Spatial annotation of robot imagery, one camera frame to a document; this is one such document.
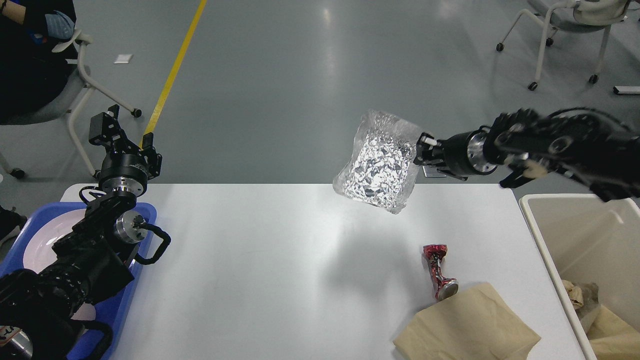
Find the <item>crumpled paper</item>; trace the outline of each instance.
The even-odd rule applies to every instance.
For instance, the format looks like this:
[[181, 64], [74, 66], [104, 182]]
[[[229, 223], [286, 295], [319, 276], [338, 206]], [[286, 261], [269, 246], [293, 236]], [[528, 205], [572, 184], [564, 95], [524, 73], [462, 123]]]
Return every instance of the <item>crumpled paper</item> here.
[[569, 295], [569, 299], [571, 299], [573, 303], [573, 309], [576, 315], [578, 315], [582, 330], [584, 330], [586, 334], [589, 332], [591, 324], [596, 320], [600, 312], [598, 285], [594, 282], [578, 282], [574, 284], [566, 280], [562, 280], [562, 283]]
[[539, 341], [484, 283], [417, 313], [394, 344], [407, 360], [525, 360]]
[[574, 285], [572, 282], [562, 280], [564, 290], [569, 295], [569, 300], [573, 305], [573, 310], [578, 310], [584, 305], [584, 299], [582, 298], [582, 289], [579, 286]]
[[640, 332], [603, 305], [587, 338], [598, 360], [640, 359]]

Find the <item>white bin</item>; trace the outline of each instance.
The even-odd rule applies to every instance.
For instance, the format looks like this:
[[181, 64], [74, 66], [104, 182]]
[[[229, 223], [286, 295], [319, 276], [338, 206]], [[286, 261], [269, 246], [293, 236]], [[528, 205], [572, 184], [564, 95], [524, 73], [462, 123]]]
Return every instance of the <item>white bin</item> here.
[[600, 303], [640, 331], [640, 209], [635, 202], [539, 194], [522, 197], [520, 207], [576, 337], [588, 349], [586, 357], [593, 352], [560, 279], [595, 282]]

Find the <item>gray floor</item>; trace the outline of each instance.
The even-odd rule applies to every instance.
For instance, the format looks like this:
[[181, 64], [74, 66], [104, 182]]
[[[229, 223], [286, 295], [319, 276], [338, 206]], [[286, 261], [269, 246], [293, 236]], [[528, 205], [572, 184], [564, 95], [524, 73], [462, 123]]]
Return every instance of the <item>gray floor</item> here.
[[[135, 141], [198, 3], [76, 2], [78, 28], [95, 37], [88, 52], [93, 76], [145, 112], [141, 119], [121, 116]], [[592, 106], [640, 129], [640, 97], [611, 91], [640, 85], [640, 12], [613, 27], [595, 86], [586, 80], [601, 34], [559, 33], [541, 85], [530, 92], [539, 27], [523, 19], [505, 50], [495, 51], [526, 6], [524, 0], [210, 0], [156, 128], [164, 163], [154, 182], [330, 183], [369, 108], [442, 138], [519, 108]], [[130, 64], [112, 64], [126, 53], [134, 54]], [[83, 138], [88, 119], [111, 104], [94, 95], [78, 125]], [[104, 151], [85, 147], [98, 167]], [[29, 174], [23, 181], [4, 177], [0, 204], [27, 215], [59, 200], [68, 186], [92, 181], [62, 121], [4, 126], [0, 149]], [[497, 182], [507, 173], [471, 181]], [[585, 191], [550, 176], [515, 193]]]

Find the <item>plastic bag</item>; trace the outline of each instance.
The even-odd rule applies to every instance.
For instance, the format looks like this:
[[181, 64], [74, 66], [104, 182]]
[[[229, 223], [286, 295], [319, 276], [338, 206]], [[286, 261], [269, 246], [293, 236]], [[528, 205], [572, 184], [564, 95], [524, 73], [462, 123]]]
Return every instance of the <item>plastic bag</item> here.
[[413, 163], [422, 131], [383, 111], [369, 110], [353, 140], [351, 161], [333, 179], [335, 192], [398, 214], [413, 191]]

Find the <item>person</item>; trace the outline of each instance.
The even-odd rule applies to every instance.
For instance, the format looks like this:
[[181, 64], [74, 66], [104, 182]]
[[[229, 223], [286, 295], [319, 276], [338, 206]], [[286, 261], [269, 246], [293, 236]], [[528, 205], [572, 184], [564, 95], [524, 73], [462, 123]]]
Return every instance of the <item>person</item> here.
[[16, 235], [16, 228], [22, 229], [27, 218], [15, 212], [15, 208], [6, 210], [0, 206], [0, 244]]
[[71, 73], [75, 47], [52, 53], [71, 38], [72, 0], [0, 0], [0, 125], [12, 115], [42, 108], [58, 96]]

